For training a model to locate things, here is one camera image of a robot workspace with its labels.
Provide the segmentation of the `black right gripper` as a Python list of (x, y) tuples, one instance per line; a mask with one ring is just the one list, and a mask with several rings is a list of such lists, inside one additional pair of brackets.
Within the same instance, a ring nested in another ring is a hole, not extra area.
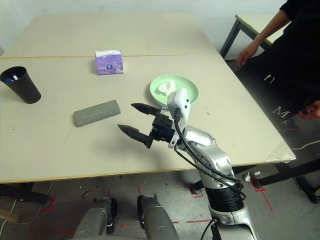
[[(160, 113), (161, 108), (156, 108), (144, 103), (132, 103), (131, 106), (141, 113), (155, 116), (151, 130), (151, 136), (154, 140), (167, 143), (171, 142), (175, 133), (175, 130), (172, 128), (173, 121), (167, 115)], [(151, 148), (153, 139), (148, 135), (141, 133), (138, 129), (129, 125), (118, 124), (117, 126), (131, 139), (143, 143), (148, 149)]]

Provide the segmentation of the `person bare hand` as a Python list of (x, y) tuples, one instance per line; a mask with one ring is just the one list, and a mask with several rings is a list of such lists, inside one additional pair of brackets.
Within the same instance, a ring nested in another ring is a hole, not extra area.
[(249, 45), (247, 45), (238, 55), (237, 65), (239, 67), (243, 67), (248, 60), (257, 52), (260, 44), (256, 41), (252, 41)]
[(320, 118), (320, 101), (314, 101), (307, 105), (303, 110), (298, 112), (298, 115), (305, 120), (314, 120)]

